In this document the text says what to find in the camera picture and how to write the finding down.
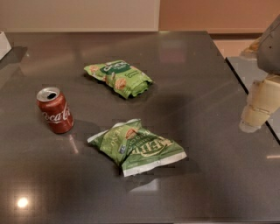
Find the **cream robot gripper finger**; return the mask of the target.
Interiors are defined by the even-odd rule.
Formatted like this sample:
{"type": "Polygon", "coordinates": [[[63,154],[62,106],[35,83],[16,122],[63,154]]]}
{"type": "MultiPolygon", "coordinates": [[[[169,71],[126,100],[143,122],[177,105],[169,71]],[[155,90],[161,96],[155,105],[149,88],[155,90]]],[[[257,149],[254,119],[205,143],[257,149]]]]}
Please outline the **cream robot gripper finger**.
{"type": "Polygon", "coordinates": [[[254,80],[241,113],[239,128],[245,133],[259,130],[280,108],[280,76],[269,73],[264,80],[254,80]]]}

